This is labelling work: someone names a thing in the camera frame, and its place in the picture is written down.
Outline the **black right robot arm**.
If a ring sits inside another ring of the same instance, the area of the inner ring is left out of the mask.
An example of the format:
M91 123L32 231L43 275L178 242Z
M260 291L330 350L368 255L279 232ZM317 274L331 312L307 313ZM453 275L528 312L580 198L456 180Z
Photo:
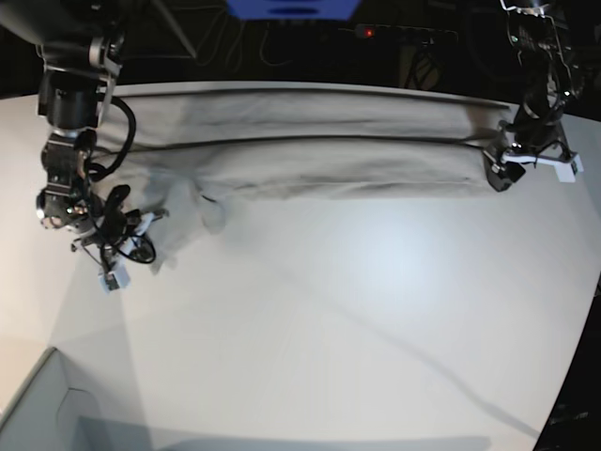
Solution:
M132 109L115 96L122 68L126 26L138 10L135 1L4 1L1 24L33 44L43 61L38 113L51 133L41 151L45 187L37 214L48 229L75 234L73 249L94 246L94 260L113 277L126 260L150 265L157 251L147 230L156 212L124 211L131 192L114 187L106 198L94 193L123 164L134 143L137 121ZM127 119L127 135L108 165L95 162L97 130L111 107Z

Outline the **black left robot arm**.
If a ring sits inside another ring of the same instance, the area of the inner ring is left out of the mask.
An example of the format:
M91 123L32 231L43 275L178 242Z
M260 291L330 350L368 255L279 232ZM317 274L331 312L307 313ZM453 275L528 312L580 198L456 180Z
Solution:
M554 168L560 182L572 183L583 163L568 144L562 116L578 98L583 78L569 43L552 15L552 1L502 1L507 37L525 71L525 91L511 122L500 121L498 135L483 150L485 175L498 193L525 174L526 166Z

